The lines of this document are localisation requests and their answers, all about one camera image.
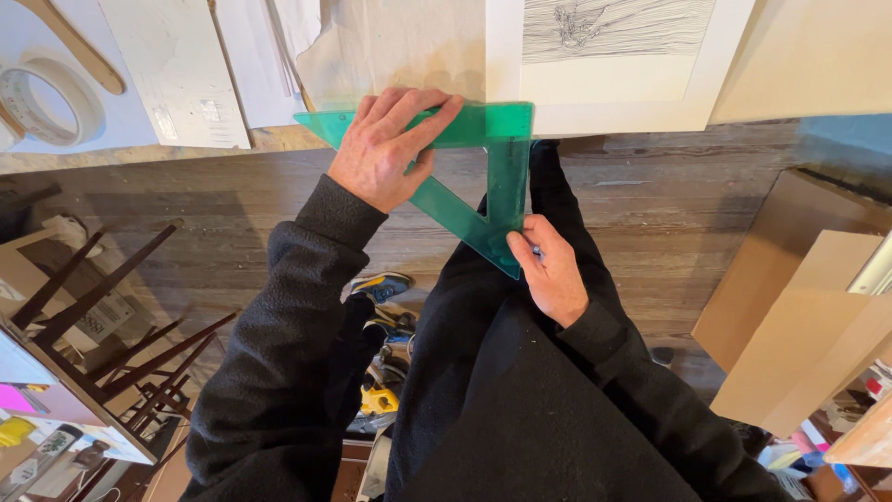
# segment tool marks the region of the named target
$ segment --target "drawing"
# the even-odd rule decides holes
[[[525,0],[523,64],[694,55],[715,0]]]

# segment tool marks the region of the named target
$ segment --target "wooden tool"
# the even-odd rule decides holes
[[[120,75],[82,38],[56,10],[50,0],[15,0],[32,11],[55,33],[74,57],[84,65],[99,85],[114,95],[124,94],[124,80]]]

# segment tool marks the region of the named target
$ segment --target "tape roll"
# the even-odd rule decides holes
[[[67,130],[40,108],[31,92],[31,79],[41,79],[55,89],[71,109],[75,130]],[[64,65],[47,58],[37,58],[0,72],[0,99],[13,120],[35,138],[55,146],[75,146],[93,139],[102,124],[84,89]]]

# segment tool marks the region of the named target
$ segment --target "cardboard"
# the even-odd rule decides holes
[[[882,237],[825,230],[774,301],[712,404],[786,438],[892,331],[892,294],[847,293]]]
[[[692,336],[730,372],[822,230],[885,235],[890,228],[888,207],[805,172],[783,172]]]

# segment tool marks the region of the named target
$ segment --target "black pants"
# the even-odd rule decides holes
[[[619,305],[614,282],[604,266],[594,239],[585,229],[579,201],[573,195],[573,190],[560,167],[557,141],[541,141],[530,152],[530,198],[533,212],[545,216],[561,237],[573,246],[586,289],[591,294],[601,295],[611,300],[611,303],[615,301]],[[477,212],[486,214],[486,196],[483,196]],[[525,280],[511,279],[489,260],[461,242],[443,266],[432,295],[441,294],[445,289],[449,289],[452,283],[465,282],[469,277],[485,278],[484,280],[489,282],[488,286],[493,288],[494,293],[488,299],[495,298],[495,302],[489,302],[494,305],[500,304],[501,298],[527,288]],[[336,423],[343,424],[344,429],[359,411],[359,385],[366,368],[384,343],[384,334],[381,330],[363,331],[363,326],[374,311],[375,305],[366,295],[359,293],[348,297],[344,302],[343,325],[329,353],[330,381],[326,395],[326,410]],[[429,313],[426,310],[424,314],[462,315],[461,312]],[[448,347],[438,348],[441,344],[446,344]],[[417,358],[425,357],[428,353],[431,357],[449,354],[473,357],[478,348],[479,343],[474,340],[434,340],[419,337]]]

